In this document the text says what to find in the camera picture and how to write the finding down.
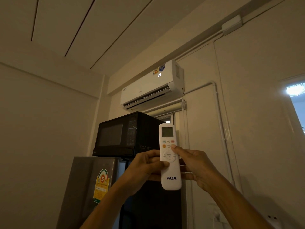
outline white remote control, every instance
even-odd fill
[[[170,147],[171,144],[177,145],[175,126],[168,123],[160,124],[159,140],[160,160],[162,162],[170,162],[170,166],[167,169],[161,170],[162,187],[168,191],[179,190],[182,185],[179,156]]]

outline rolled window shade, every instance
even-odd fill
[[[178,99],[172,102],[160,105],[158,107],[148,109],[143,111],[143,113],[150,115],[152,117],[160,117],[165,115],[170,115],[172,113],[178,112],[185,109],[185,100]]]

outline white wall-mounted air conditioner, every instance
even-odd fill
[[[184,96],[184,71],[174,60],[123,88],[121,107],[143,111]]]

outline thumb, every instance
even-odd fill
[[[149,174],[151,174],[153,172],[156,172],[156,171],[159,171],[159,170],[162,170],[162,169],[164,169],[166,167],[169,167],[169,166],[170,166],[169,162],[154,162],[154,163],[148,164]]]
[[[181,147],[176,146],[174,144],[171,145],[171,149],[176,154],[178,154],[180,157],[182,157],[183,160],[191,156],[191,154],[188,151],[186,151],[186,150],[182,149]]]

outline black microwave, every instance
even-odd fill
[[[134,158],[137,153],[159,149],[159,125],[162,123],[142,112],[102,122],[92,155]]]

